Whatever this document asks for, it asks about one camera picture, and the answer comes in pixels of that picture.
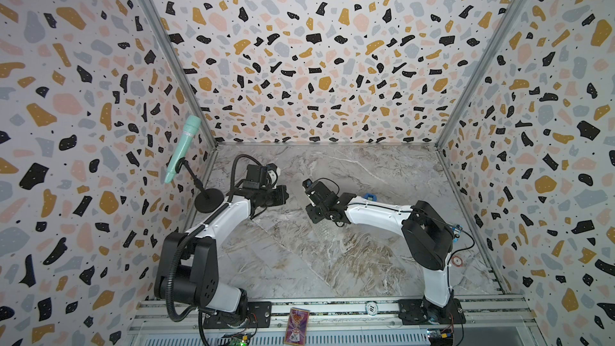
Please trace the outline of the clear bubble wrap sheet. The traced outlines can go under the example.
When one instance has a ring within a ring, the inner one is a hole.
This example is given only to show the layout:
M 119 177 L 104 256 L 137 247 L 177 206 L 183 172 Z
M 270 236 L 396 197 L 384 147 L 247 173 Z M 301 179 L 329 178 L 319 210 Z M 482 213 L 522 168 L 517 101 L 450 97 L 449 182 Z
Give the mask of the clear bubble wrap sheet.
M 323 242 L 331 243 L 333 240 L 339 240 L 341 238 L 339 229 L 346 225 L 336 225 L 329 220 L 323 220 L 318 224 L 315 224 L 315 232 L 320 240 Z

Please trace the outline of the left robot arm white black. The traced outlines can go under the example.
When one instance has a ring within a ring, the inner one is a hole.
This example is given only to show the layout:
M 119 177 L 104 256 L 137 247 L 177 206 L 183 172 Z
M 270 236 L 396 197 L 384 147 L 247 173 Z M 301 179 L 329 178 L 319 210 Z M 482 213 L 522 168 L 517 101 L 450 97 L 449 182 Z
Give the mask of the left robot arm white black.
M 230 327 L 248 318 L 245 290 L 219 280 L 218 249 L 243 222 L 268 208 L 284 205 L 288 192 L 279 184 L 280 169 L 257 162 L 247 167 L 240 182 L 224 194 L 202 189 L 195 200 L 208 216 L 185 232 L 173 232 L 163 242 L 155 279 L 155 297 L 165 301 L 168 317 L 180 322 L 194 311 L 217 316 Z

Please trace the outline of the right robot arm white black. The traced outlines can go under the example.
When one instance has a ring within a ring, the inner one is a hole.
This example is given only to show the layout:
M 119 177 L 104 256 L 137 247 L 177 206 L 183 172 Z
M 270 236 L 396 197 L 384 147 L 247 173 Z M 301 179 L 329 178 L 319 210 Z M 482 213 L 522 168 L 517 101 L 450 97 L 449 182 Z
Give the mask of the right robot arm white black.
M 405 239 L 412 258 L 422 267 L 424 296 L 420 320 L 432 324 L 451 324 L 458 309 L 449 283 L 448 262 L 453 254 L 455 233 L 427 202 L 390 205 L 352 193 L 337 195 L 321 180 L 306 179 L 304 192 L 310 203 L 306 211 L 317 224 L 330 220 L 338 226 L 358 224 L 375 227 Z

